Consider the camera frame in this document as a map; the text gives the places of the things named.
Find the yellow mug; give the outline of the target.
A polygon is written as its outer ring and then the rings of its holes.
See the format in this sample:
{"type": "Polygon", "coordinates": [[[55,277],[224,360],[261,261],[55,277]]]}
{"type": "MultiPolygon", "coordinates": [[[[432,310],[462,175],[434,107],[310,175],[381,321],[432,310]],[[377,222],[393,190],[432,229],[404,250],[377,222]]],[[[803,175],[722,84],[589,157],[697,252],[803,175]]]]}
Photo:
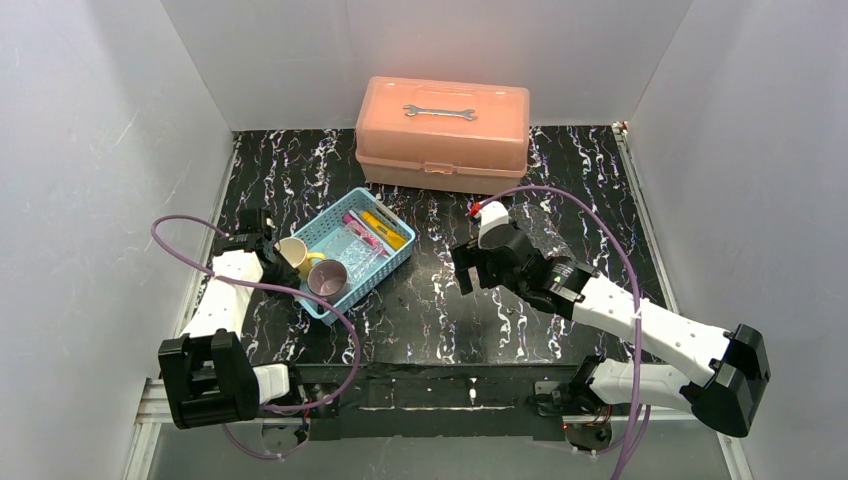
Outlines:
{"type": "Polygon", "coordinates": [[[296,237],[279,240],[276,248],[303,279],[308,277],[315,264],[326,259],[323,253],[311,251],[303,240],[296,237]]]}

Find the purple mug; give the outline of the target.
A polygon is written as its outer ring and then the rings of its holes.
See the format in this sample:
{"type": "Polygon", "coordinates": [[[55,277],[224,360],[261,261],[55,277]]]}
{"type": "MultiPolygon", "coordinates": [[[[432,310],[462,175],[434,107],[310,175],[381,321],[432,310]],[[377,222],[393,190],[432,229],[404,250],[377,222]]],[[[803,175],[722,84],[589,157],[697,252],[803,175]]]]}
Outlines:
{"type": "Polygon", "coordinates": [[[338,260],[321,260],[309,272],[307,286],[313,295],[335,305],[350,290],[348,270],[338,260]]]}

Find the light blue plastic basket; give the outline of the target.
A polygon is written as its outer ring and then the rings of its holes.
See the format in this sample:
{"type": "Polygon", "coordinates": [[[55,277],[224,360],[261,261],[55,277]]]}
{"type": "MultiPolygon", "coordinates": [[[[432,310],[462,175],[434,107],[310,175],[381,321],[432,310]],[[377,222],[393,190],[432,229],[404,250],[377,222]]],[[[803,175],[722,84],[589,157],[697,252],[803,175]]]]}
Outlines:
{"type": "Polygon", "coordinates": [[[348,212],[355,214],[360,219],[372,235],[383,244],[388,255],[382,255],[380,257],[368,272],[367,277],[364,277],[357,283],[350,282],[349,292],[335,304],[335,308],[341,312],[346,312],[358,303],[370,291],[374,290],[380,282],[410,258],[416,241],[416,233],[412,227],[362,187],[351,190],[341,197],[341,199],[324,208],[312,220],[295,230],[293,236],[303,240],[311,251],[323,253],[323,246],[329,239],[329,236],[345,225],[342,218],[348,212]],[[403,248],[394,250],[381,239],[362,219],[361,213],[363,211],[374,214],[391,229],[399,233],[406,240],[403,248]]]}

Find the clear plastic tray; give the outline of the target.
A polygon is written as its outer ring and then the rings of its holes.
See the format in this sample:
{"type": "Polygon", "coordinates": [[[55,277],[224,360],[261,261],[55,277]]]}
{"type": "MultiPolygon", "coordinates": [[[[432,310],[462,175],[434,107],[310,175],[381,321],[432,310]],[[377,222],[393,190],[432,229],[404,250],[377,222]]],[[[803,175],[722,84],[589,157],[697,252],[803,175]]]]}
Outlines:
{"type": "Polygon", "coordinates": [[[346,269],[351,283],[357,283],[377,263],[383,254],[383,248],[368,234],[360,234],[354,227],[344,225],[323,246],[328,259],[340,262],[346,269]]]}

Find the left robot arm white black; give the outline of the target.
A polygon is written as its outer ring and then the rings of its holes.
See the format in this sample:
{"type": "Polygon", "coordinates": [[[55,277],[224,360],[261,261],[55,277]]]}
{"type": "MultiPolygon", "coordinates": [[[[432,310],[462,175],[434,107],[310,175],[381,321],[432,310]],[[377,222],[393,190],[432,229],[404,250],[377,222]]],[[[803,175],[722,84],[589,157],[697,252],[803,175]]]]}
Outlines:
{"type": "Polygon", "coordinates": [[[167,253],[208,278],[201,300],[181,333],[161,343],[157,358],[174,424],[191,429],[251,420],[261,405],[289,394],[284,363],[253,366],[241,346],[242,327],[255,290],[287,295],[299,274],[277,249],[268,211],[242,211],[235,230],[215,232],[210,264],[176,251],[151,226],[167,253]]]}

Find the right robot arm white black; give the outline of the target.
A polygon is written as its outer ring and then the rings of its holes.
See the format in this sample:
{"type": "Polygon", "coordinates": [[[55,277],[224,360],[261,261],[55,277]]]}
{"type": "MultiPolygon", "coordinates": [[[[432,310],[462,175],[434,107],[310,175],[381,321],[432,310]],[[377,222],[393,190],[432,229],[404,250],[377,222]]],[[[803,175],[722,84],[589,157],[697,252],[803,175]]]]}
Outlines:
{"type": "Polygon", "coordinates": [[[648,300],[634,301],[599,270],[569,256],[545,256],[514,222],[495,226],[451,249],[463,294],[502,286],[535,310],[592,326],[659,358],[636,365],[588,356],[572,378],[537,395],[538,409],[583,409],[643,404],[693,414],[711,429],[749,435],[770,381],[762,334],[698,323],[648,300]]]}

